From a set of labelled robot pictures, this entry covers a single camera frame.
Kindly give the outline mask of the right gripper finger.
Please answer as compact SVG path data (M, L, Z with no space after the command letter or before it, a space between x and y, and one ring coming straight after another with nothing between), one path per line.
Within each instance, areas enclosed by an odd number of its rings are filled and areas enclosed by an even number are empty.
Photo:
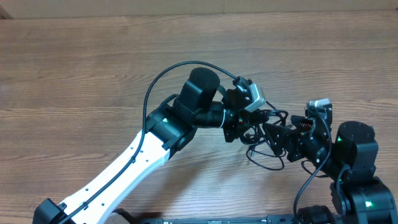
M271 149L275 156L281 156L284 152L289 154L293 147L291 138L292 125L287 126L264 123L262 125L264 132L266 133L266 139L271 144Z
M304 116L292 115L290 121L299 130L308 131L311 129L311 120Z

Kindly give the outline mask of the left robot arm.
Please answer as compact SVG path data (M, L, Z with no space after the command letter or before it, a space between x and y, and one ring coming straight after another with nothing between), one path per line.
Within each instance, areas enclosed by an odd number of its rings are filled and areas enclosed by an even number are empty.
M163 166L194 137L198 128L221 128L227 142L243 135L267 116L257 84L233 77L225 90L215 67L194 68L179 94L153 112L143 113L142 129L129 147L89 184L56 204L45 199L34 223L105 223L119 204L153 171Z

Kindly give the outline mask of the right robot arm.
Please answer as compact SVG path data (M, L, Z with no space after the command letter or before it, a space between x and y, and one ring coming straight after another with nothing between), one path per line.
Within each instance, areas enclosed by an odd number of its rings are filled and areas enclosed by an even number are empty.
M358 121L341 123L331 136L333 108L307 105L305 116L292 116L293 129L263 124L277 155L287 152L290 162L307 159L315 172L298 192L303 194L318 172L332 179L333 214L324 205L299 208L294 223L397 223L397 208L389 188L374 175L379 149L371 126Z

